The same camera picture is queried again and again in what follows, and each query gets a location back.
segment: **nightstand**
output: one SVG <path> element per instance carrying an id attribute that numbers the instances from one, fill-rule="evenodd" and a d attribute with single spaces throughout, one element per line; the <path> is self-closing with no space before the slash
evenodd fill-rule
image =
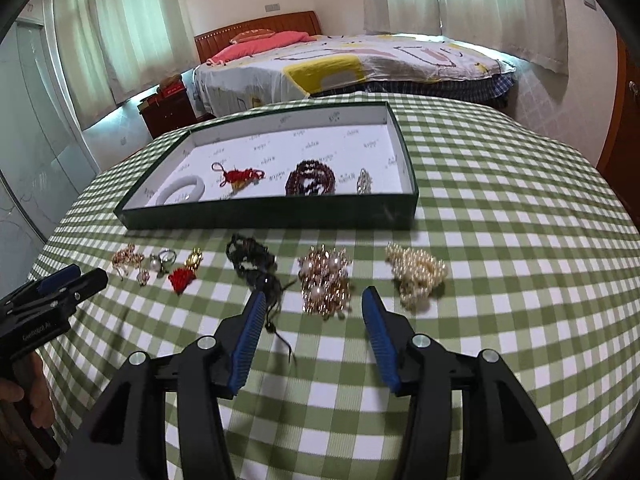
<path id="1" fill-rule="evenodd" d="M 198 122 L 186 89 L 153 102 L 140 111 L 151 137 Z"/>

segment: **silver ring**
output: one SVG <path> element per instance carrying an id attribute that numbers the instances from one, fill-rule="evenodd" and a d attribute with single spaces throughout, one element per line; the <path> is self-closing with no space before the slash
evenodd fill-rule
<path id="1" fill-rule="evenodd" d="M 163 254 L 169 254 L 170 256 L 168 258 L 163 258 L 162 257 Z M 171 265 L 175 263 L 176 257 L 177 255 L 173 249 L 162 249 L 162 251 L 158 253 L 158 259 L 162 262 L 162 264 Z"/>
<path id="2" fill-rule="evenodd" d="M 156 199 L 156 205 L 164 205 L 167 199 L 179 189 L 187 186 L 194 186 L 187 197 L 180 202 L 197 202 L 202 198 L 204 194 L 204 181 L 197 175 L 183 176 L 174 180 L 171 184 L 165 187 L 158 198 Z"/>

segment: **white bangle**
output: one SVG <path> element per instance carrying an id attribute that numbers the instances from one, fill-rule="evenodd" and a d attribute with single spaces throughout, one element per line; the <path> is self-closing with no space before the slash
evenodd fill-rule
<path id="1" fill-rule="evenodd" d="M 164 205 L 167 199 L 179 189 L 186 186 L 194 186 L 191 192 L 180 202 L 197 202 L 204 194 L 204 181 L 197 175 L 183 176 L 165 187 L 156 200 L 156 205 Z"/>

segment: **pearl necklace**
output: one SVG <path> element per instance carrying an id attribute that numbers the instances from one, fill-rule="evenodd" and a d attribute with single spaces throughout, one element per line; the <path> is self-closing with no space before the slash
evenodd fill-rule
<path id="1" fill-rule="evenodd" d="M 407 308 L 426 298 L 447 277 L 449 269 L 426 251 L 405 249 L 389 243 L 386 260 L 392 266 L 394 278 L 399 282 L 400 301 Z"/>

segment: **silver brooch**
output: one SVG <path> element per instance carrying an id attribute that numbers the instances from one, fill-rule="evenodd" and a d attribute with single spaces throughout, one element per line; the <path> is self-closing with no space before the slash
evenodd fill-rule
<path id="1" fill-rule="evenodd" d="M 364 168 L 360 170 L 360 176 L 358 177 L 358 194 L 371 194 L 371 175 Z"/>

